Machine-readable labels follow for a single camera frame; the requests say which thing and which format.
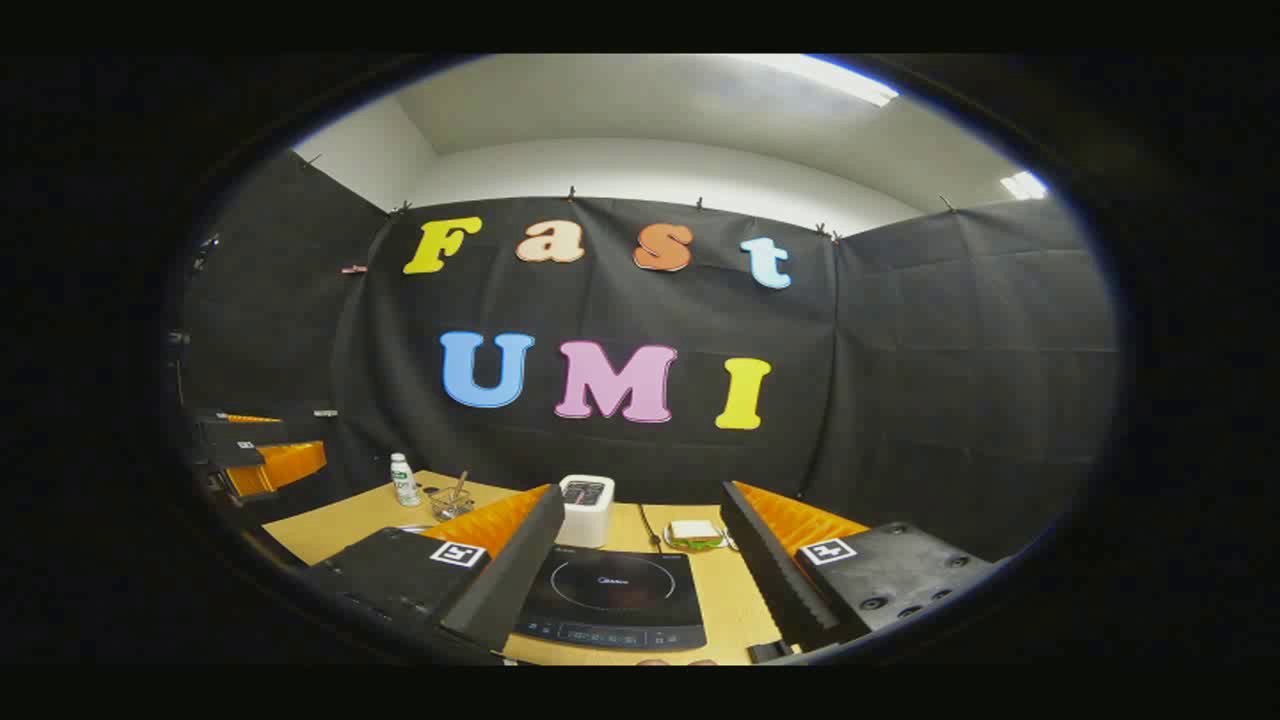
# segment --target foam letter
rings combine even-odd
[[[440,252],[445,258],[452,256],[462,247],[462,233],[475,234],[480,232],[483,223],[480,218],[458,218],[456,220],[431,220],[422,225],[422,240],[417,241],[417,252],[408,265],[404,265],[404,274],[434,273],[444,266]]]
[[[590,388],[605,418],[613,416],[630,392],[631,404],[622,410],[622,416],[627,420],[666,423],[671,419],[671,411],[667,410],[667,369],[676,359],[676,351],[671,347],[640,347],[621,373],[613,372],[604,348],[598,343],[571,341],[561,345],[561,352],[568,357],[564,401],[556,406],[556,414],[561,418],[590,418],[591,406],[586,404],[586,391]]]
[[[462,405],[471,407],[502,407],[509,405],[525,388],[525,351],[534,346],[534,338],[520,333],[504,333],[494,338],[502,348],[502,375],[497,387],[483,388],[475,383],[476,348],[484,345],[484,336],[476,333],[444,333],[444,392]]]
[[[658,223],[640,231],[640,247],[632,252],[636,265],[645,270],[675,273],[694,258],[686,245],[694,241],[694,232],[685,225]]]
[[[760,416],[755,414],[755,404],[760,398],[760,380],[773,369],[764,360],[755,357],[730,357],[724,361],[728,370],[728,397],[724,411],[716,418],[716,427],[722,430],[754,430],[760,427]]]
[[[586,254],[582,250],[582,227],[568,220],[545,220],[529,225],[529,240],[516,246],[516,256],[526,263],[572,263]]]
[[[791,275],[778,272],[778,260],[787,259],[787,251],[773,246],[773,240],[758,237],[748,240],[740,246],[751,254],[751,277],[755,282],[773,290],[782,290],[791,284]]]

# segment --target yellow letter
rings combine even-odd
[[[480,232],[480,218],[460,218],[457,220],[431,220],[422,225],[422,240],[417,242],[417,252],[408,265],[404,265],[404,274],[434,273],[444,266],[440,260],[440,251],[449,258],[462,247],[462,233],[475,234]]]
[[[773,369],[764,360],[755,357],[730,357],[724,361],[728,370],[728,398],[724,411],[716,418],[716,427],[722,430],[754,430],[760,427],[760,416],[755,414],[755,402],[760,398],[760,380]]]

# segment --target white wall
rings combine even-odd
[[[435,150],[394,95],[365,105],[293,146],[303,159],[383,210],[410,200]]]
[[[518,196],[623,197],[694,205],[849,236],[922,215],[892,197],[804,165],[652,140],[552,140],[444,155],[413,206]]]

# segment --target white bottle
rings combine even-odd
[[[404,461],[404,454],[392,454],[392,483],[396,484],[396,498],[404,507],[417,507],[422,503],[422,496],[417,493],[417,480],[413,479],[413,470]]]

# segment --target wooden table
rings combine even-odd
[[[428,470],[419,470],[413,477],[424,487],[447,488],[457,483],[457,478]],[[516,492],[479,483],[467,483],[466,487],[476,507]],[[609,541],[602,550],[653,552],[639,506],[614,502],[609,512]],[[645,512],[659,534],[672,520],[710,520],[717,527],[724,527],[716,505],[646,503]],[[387,483],[340,502],[266,524],[264,529],[303,562],[314,565],[383,528],[435,524],[425,500],[417,507],[403,507],[396,501],[394,486]],[[678,551],[664,544],[663,552]],[[672,665],[704,659],[721,665],[749,665],[748,646],[781,638],[741,555],[730,548],[691,552],[689,564],[707,630],[707,644],[698,650],[604,650],[513,634],[507,639],[503,655],[536,665],[635,665],[648,659],[666,660]]]

